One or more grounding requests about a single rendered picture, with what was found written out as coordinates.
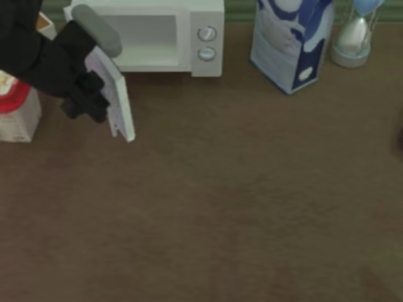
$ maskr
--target red lid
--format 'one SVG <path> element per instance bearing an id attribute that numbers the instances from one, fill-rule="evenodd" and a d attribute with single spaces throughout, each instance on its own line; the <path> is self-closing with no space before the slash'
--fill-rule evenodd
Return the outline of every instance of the red lid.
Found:
<path id="1" fill-rule="evenodd" d="M 31 87 L 10 75 L 0 72 L 0 113 L 17 110 L 24 104 Z"/>

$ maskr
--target microwave window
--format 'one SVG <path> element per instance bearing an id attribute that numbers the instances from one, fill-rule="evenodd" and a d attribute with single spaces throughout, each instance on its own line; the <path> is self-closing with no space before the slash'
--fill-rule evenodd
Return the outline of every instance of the microwave window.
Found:
<path id="1" fill-rule="evenodd" d="M 104 16 L 120 34 L 123 53 L 115 59 L 122 71 L 130 66 L 177 66 L 175 16 Z"/>

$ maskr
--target box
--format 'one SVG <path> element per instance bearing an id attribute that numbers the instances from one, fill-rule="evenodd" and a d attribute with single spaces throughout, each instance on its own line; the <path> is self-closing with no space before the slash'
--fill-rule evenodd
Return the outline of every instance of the box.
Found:
<path id="1" fill-rule="evenodd" d="M 43 13 L 39 13 L 37 31 L 51 40 L 53 40 L 57 35 L 55 25 Z"/>
<path id="2" fill-rule="evenodd" d="M 334 17 L 333 0 L 258 0 L 251 62 L 286 94 L 315 82 Z"/>
<path id="3" fill-rule="evenodd" d="M 0 71 L 0 141 L 31 142 L 41 115 L 37 91 Z"/>

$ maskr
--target hourglass base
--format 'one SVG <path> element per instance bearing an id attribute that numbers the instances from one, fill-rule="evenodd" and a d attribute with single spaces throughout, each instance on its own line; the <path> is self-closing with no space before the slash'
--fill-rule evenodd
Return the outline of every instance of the hourglass base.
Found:
<path id="1" fill-rule="evenodd" d="M 371 46 L 368 46 L 364 51 L 362 51 L 359 55 L 348 55 L 343 53 L 338 49 L 337 45 L 333 45 L 332 47 L 332 60 L 334 63 L 340 65 L 345 68 L 357 68 L 361 67 L 366 63 L 368 57 L 371 52 Z"/>

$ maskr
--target green background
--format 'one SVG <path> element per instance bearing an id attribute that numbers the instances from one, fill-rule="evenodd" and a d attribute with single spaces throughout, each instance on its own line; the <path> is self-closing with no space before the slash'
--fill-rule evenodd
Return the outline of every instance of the green background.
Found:
<path id="1" fill-rule="evenodd" d="M 55 22 L 63 21 L 62 8 L 69 5 L 71 0 L 44 0 L 43 12 Z M 225 0 L 226 16 L 228 21 L 253 21 L 257 0 Z M 340 19 L 345 5 L 352 0 L 336 0 L 338 19 Z M 380 21 L 402 22 L 403 0 L 385 0 L 381 10 Z"/>

